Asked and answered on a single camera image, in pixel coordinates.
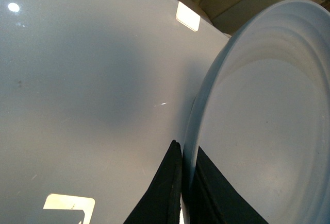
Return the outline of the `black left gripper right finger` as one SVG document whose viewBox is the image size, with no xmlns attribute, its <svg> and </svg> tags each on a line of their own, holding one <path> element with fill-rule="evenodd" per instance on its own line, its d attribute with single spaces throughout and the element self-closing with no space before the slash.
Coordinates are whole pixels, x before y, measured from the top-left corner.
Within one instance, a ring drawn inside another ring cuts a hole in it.
<svg viewBox="0 0 330 224">
<path fill-rule="evenodd" d="M 191 195 L 191 223 L 267 223 L 199 148 Z"/>
</svg>

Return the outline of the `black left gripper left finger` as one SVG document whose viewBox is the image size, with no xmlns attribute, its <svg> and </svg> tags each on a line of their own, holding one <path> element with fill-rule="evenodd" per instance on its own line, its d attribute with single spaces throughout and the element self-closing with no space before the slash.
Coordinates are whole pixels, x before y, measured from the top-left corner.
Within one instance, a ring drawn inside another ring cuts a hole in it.
<svg viewBox="0 0 330 224">
<path fill-rule="evenodd" d="M 147 191 L 125 223 L 179 223 L 182 152 L 173 140 Z"/>
</svg>

